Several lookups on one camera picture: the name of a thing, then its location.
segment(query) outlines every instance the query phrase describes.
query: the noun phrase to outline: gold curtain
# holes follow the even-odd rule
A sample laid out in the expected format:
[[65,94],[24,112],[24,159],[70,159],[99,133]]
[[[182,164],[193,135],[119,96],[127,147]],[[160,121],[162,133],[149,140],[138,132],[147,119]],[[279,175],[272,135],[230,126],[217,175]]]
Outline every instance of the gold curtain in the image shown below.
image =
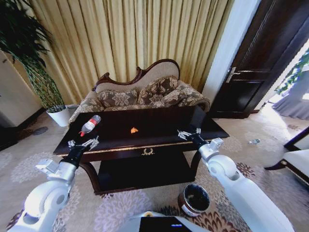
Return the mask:
[[30,0],[51,32],[44,60],[66,104],[106,72],[119,82],[162,58],[202,90],[232,6],[228,0]]

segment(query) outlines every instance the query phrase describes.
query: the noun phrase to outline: white wall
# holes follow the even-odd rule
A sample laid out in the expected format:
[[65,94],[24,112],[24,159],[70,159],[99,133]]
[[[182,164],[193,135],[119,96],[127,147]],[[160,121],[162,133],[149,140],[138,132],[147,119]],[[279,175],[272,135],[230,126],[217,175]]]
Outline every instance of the white wall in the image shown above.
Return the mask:
[[202,92],[211,103],[225,80],[259,3],[260,0],[234,1]]
[[18,74],[10,61],[0,52],[0,125],[16,127],[38,111],[42,105]]

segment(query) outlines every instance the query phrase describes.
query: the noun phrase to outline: table top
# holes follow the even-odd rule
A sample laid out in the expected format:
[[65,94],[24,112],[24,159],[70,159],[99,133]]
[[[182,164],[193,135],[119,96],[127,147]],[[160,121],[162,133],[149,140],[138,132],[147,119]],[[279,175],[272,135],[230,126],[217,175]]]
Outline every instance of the table top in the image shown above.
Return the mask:
[[[89,134],[80,137],[78,133],[83,124],[93,115],[99,115],[101,121]],[[138,131],[131,133],[133,127]],[[205,140],[229,136],[198,106],[80,113],[71,123],[54,154],[68,154],[69,140],[74,139],[77,144],[81,144],[97,135],[99,144],[93,150],[85,152],[84,156],[91,153],[192,144],[178,137],[177,129],[194,132],[195,128],[201,128],[201,137]]]

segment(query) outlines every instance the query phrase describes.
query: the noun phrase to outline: outdoor greenery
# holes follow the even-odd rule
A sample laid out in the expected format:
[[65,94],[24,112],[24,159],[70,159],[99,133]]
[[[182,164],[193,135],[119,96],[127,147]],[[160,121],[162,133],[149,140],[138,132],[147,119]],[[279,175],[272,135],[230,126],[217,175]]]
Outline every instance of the outdoor greenery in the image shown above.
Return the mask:
[[306,64],[309,64],[309,49],[299,59],[299,62],[289,71],[282,84],[277,87],[276,91],[278,94],[281,94],[282,92],[289,89],[292,84],[298,80],[301,75],[301,70]]
[[45,71],[40,53],[47,49],[41,41],[51,41],[49,32],[27,14],[31,6],[25,0],[0,0],[0,49],[19,60],[25,67],[35,93],[49,113],[65,109],[54,80]]

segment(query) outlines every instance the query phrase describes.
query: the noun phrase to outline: red label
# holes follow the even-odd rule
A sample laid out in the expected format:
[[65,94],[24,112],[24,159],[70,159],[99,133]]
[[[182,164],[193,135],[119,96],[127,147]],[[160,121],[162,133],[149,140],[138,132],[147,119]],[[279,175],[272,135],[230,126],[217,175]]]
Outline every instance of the red label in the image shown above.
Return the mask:
[[95,126],[97,125],[97,121],[95,121],[94,119],[90,119],[89,122],[92,122]]

